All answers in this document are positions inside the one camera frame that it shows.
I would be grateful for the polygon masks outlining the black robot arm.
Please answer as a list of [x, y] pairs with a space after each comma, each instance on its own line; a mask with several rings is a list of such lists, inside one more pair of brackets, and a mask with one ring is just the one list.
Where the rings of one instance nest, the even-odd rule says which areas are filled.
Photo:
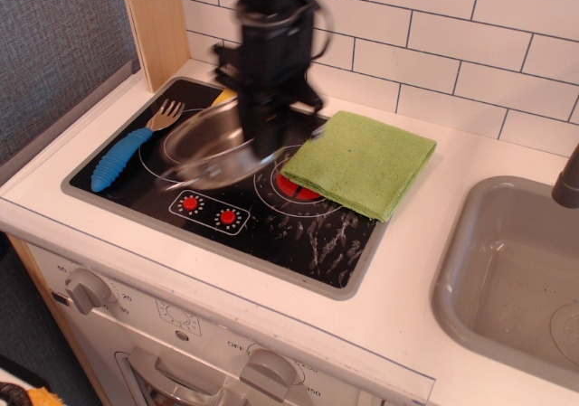
[[307, 82], [318, 9], [315, 0], [238, 0], [241, 44], [214, 46], [216, 79], [236, 92], [243, 136], [259, 158], [284, 145], [291, 105], [322, 109]]

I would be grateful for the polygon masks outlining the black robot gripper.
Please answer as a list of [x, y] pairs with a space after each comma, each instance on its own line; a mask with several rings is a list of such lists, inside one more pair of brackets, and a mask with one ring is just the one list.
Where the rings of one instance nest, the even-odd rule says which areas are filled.
[[242, 132], [253, 138], [253, 151], [263, 159], [285, 145], [290, 105], [301, 102], [315, 111], [323, 107], [307, 82], [314, 14], [302, 12], [273, 24], [245, 15], [241, 19], [242, 43], [214, 46], [215, 74], [237, 94]]

